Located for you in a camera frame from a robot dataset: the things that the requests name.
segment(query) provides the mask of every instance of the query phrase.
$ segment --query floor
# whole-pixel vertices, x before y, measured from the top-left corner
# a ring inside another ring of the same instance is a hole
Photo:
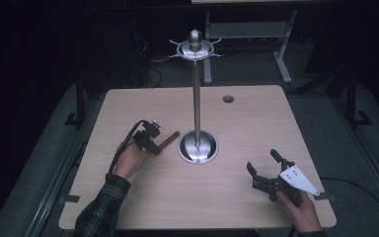
[[[272,52],[277,47],[278,41],[257,41],[244,48],[217,46],[217,52],[224,56],[211,58],[211,86],[280,85],[338,219],[337,225],[327,230],[329,236],[379,236],[379,108],[374,97],[357,85],[356,110],[365,111],[373,124],[352,128],[344,118],[344,93],[338,98],[326,94],[331,78],[303,94],[289,93],[319,76],[304,72],[313,42],[291,42],[288,46],[284,60],[292,84],[282,82],[273,61]],[[191,86],[186,61],[160,54],[150,66],[147,74],[151,83],[147,87],[158,83],[164,88]],[[66,125],[66,119],[76,111],[75,87],[66,91],[1,211],[0,236],[71,236],[71,231],[58,227],[58,217],[103,102],[104,94],[86,97],[84,123],[79,128]],[[264,237],[286,236],[288,232],[289,229],[209,230],[179,235]],[[122,234],[176,236],[177,232]]]

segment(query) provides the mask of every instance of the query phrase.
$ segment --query wooden table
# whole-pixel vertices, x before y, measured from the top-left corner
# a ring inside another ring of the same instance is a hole
[[[227,104],[223,97],[234,102]],[[192,88],[109,91],[59,220],[73,229],[82,209],[104,184],[118,144],[141,119],[158,119],[165,130],[160,144],[175,131],[193,130]],[[324,192],[285,95],[278,86],[201,88],[201,129],[219,142],[214,160],[204,165],[184,161],[178,139],[151,158],[129,180],[132,187],[119,212],[118,229],[221,229],[288,227],[278,203],[252,189],[246,169],[251,161],[259,174],[276,178],[280,171],[269,155],[276,149],[295,161],[315,187]],[[328,200],[314,200],[324,227],[336,224]]]

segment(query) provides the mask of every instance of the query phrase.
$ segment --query metal stand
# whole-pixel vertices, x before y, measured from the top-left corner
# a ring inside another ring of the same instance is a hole
[[[244,38],[280,38],[281,47],[273,53],[275,62],[281,73],[282,80],[290,84],[291,77],[285,66],[283,56],[288,45],[288,40],[294,26],[297,10],[291,12],[288,22],[250,22],[250,23],[211,23],[210,13],[206,13],[205,40],[210,39],[244,39]],[[204,60],[204,84],[210,85],[211,65],[210,60]]]
[[[201,33],[193,30],[189,34],[189,40],[176,43],[177,54],[179,56],[193,61],[192,67],[192,92],[193,92],[193,114],[194,114],[194,131],[185,134],[179,142],[179,151],[181,157],[192,164],[205,164],[217,155],[218,141],[206,131],[201,131],[200,115],[200,76],[198,61],[208,58],[214,54],[212,43],[201,39]]]

